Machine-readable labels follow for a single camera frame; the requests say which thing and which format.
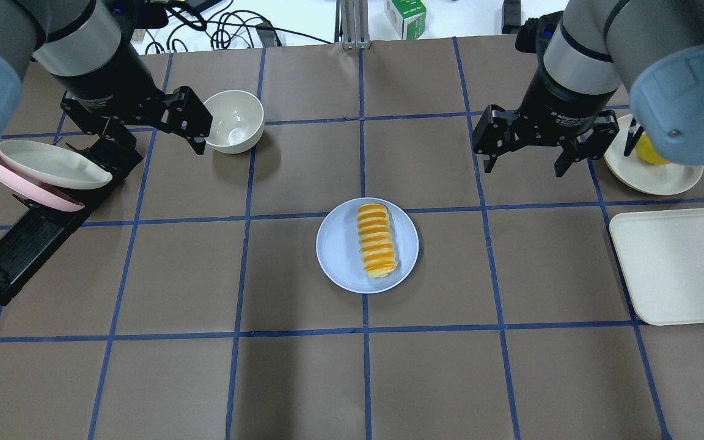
pink plate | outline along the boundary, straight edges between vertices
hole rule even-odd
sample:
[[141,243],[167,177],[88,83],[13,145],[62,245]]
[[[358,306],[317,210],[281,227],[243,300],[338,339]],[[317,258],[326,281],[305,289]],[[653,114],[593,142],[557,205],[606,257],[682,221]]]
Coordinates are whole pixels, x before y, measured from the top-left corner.
[[1,156],[0,182],[23,197],[44,204],[48,208],[74,212],[83,209],[84,206],[83,203],[72,200],[53,186],[18,174],[3,161]]

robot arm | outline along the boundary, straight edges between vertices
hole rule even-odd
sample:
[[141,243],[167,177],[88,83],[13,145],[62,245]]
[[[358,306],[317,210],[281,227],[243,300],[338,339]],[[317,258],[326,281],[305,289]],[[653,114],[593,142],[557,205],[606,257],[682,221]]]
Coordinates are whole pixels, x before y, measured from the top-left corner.
[[517,111],[488,106],[475,128],[486,172],[525,145],[559,145],[556,176],[600,158],[618,133],[603,109],[622,83],[663,158],[704,164],[704,0],[572,0],[528,23],[516,46],[539,68]]
[[124,123],[151,125],[203,153],[210,113],[190,87],[154,86],[100,0],[0,0],[0,136],[32,53],[67,88],[62,109],[87,134],[115,140]]

box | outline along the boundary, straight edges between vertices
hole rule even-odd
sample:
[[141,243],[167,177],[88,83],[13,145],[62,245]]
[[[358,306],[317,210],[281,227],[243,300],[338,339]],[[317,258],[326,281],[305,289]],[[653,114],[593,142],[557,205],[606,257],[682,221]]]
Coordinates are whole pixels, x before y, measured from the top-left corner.
[[402,40],[416,40],[425,31],[428,9],[421,0],[385,0],[385,15]]

yellow lemon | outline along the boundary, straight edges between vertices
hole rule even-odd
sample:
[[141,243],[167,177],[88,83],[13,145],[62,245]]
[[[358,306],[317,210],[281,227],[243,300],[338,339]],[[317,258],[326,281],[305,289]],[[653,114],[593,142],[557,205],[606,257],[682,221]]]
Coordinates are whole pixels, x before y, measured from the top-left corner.
[[637,141],[637,145],[634,146],[634,150],[637,151],[637,156],[639,156],[640,159],[643,159],[643,161],[646,161],[649,164],[667,165],[670,162],[667,159],[662,158],[662,156],[659,156],[659,153],[656,153],[656,149],[653,147],[651,139],[648,138],[648,133],[643,133],[643,135],[640,136],[640,140]]

grid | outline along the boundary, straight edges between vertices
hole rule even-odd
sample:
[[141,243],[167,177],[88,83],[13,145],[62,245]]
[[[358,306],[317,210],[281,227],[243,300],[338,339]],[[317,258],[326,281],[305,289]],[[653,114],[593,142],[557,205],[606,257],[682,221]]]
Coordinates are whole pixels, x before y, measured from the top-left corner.
[[[365,123],[369,120],[394,120],[394,119],[414,119],[414,118],[441,118],[441,117],[466,117],[467,130],[469,130],[469,142],[472,139],[472,117],[482,114],[482,112],[471,111],[469,105],[469,92],[467,92],[466,75],[464,75],[463,62],[461,53],[458,48],[458,40],[453,38],[453,48],[455,49],[455,59],[458,64],[458,75],[461,81],[462,94],[464,98],[464,112],[443,112],[442,114],[402,114],[389,116],[365,116],[365,98],[364,98],[364,59],[365,52],[361,50],[358,53],[358,78],[359,78],[359,115],[358,117],[343,117],[329,119],[310,119],[310,120],[277,120],[277,122],[266,122],[266,125],[299,125],[300,123],[337,123],[349,122],[357,120],[359,123],[360,133],[360,197],[366,197],[366,179],[365,179]],[[173,64],[173,55],[167,62],[167,73],[165,75],[162,89],[167,87],[170,78],[171,67]],[[263,75],[266,69],[266,49],[262,50],[260,56],[260,70],[257,81],[257,97],[262,98]],[[612,109],[625,109],[628,106],[610,106]],[[59,139],[59,136],[80,136],[83,133],[61,133],[64,125],[64,115],[62,114],[59,126],[55,133],[39,133],[39,134],[8,134],[5,138],[34,138],[34,137],[53,137],[54,142]],[[230,438],[232,431],[232,413],[235,406],[235,383],[237,382],[237,367],[238,367],[238,346],[242,338],[252,337],[299,337],[312,335],[330,335],[330,334],[362,334],[363,347],[363,363],[364,363],[364,417],[365,417],[365,434],[367,439],[372,438],[372,385],[371,385],[371,354],[370,354],[370,335],[382,334],[382,332],[444,332],[444,331],[497,331],[500,338],[500,350],[503,360],[503,368],[505,373],[506,391],[508,395],[509,412],[511,415],[511,424],[513,429],[513,437],[520,439],[520,429],[518,421],[518,409],[516,404],[516,396],[513,387],[513,378],[510,371],[509,353],[507,332],[512,329],[562,329],[562,328],[632,328],[637,340],[637,347],[642,358],[642,368],[645,371],[645,376],[648,381],[648,388],[653,399],[654,409],[659,421],[659,426],[663,438],[670,438],[668,426],[665,423],[665,417],[662,413],[662,407],[659,401],[651,367],[648,361],[648,353],[645,350],[640,326],[645,325],[638,320],[634,314],[634,309],[629,298],[629,293],[626,291],[626,284],[623,282],[623,274],[620,271],[620,265],[617,263],[618,277],[623,284],[624,293],[626,296],[626,304],[628,305],[629,320],[612,320],[612,321],[582,321],[582,322],[555,322],[555,323],[507,323],[501,305],[501,296],[499,293],[496,257],[494,246],[491,242],[491,231],[489,228],[488,213],[496,210],[531,210],[531,209],[552,209],[552,208],[587,208],[597,207],[600,209],[604,218],[604,223],[608,225],[609,214],[608,208],[611,206],[626,206],[626,205],[648,205],[648,204],[696,204],[704,203],[704,198],[693,199],[673,199],[673,200],[626,200],[626,201],[605,201],[603,192],[592,166],[592,162],[587,162],[590,175],[594,183],[598,200],[592,202],[576,202],[576,203],[524,203],[524,204],[500,204],[489,205],[486,203],[483,184],[480,182],[480,167],[477,162],[477,156],[472,154],[472,162],[474,167],[475,179],[477,179],[478,206],[458,206],[450,208],[413,208],[405,209],[406,212],[412,213],[430,213],[430,212],[480,212],[483,218],[484,237],[486,243],[486,258],[489,262],[491,270],[491,280],[493,284],[494,303],[496,307],[496,323],[480,324],[480,325],[436,325],[436,326],[370,326],[369,325],[369,297],[362,296],[361,299],[361,314],[362,326],[359,328],[324,328],[324,329],[301,329],[300,331],[241,331],[241,318],[243,311],[244,287],[246,281],[246,263],[247,253],[249,248],[249,232],[251,231],[251,223],[259,220],[279,219],[279,218],[322,218],[327,215],[327,212],[307,212],[298,214],[251,214],[252,187],[254,186],[254,167],[257,160],[257,148],[254,148],[249,159],[249,175],[248,185],[246,190],[246,211],[243,216],[229,217],[206,217],[206,218],[160,218],[160,219],[140,219],[142,201],[145,193],[145,187],[148,180],[149,166],[153,153],[154,141],[156,139],[156,131],[150,128],[135,128],[133,131],[145,131],[151,133],[148,152],[145,156],[145,167],[140,183],[140,193],[137,198],[137,206],[134,212],[134,219],[129,221],[112,221],[112,222],[87,222],[83,227],[98,227],[98,226],[131,226],[131,236],[126,249],[125,263],[123,263],[120,285],[117,297],[115,298],[114,314],[110,323],[108,334],[94,335],[75,335],[75,336],[40,336],[40,337],[0,337],[0,343],[28,343],[28,342],[87,342],[88,340],[97,340],[97,342],[106,342],[103,365],[101,366],[100,379],[95,394],[95,403],[92,413],[92,421],[89,426],[89,436],[91,440],[95,436],[96,420],[98,410],[100,410],[101,396],[105,390],[106,371],[110,359],[112,344],[118,340],[188,340],[188,339],[207,339],[207,338],[229,338],[232,340],[232,361],[229,376],[229,396],[227,396],[227,414],[226,414],[226,438]],[[226,332],[182,332],[181,334],[117,334],[117,320],[119,317],[121,301],[125,292],[127,282],[129,264],[134,248],[135,237],[140,225],[167,224],[167,223],[184,223],[184,222],[244,222],[244,238],[243,238],[243,253],[241,254],[240,278],[238,279],[238,297],[237,307],[235,310],[235,329],[234,331]],[[6,230],[9,225],[0,225],[0,230]],[[0,317],[2,315],[2,307],[0,307]]]

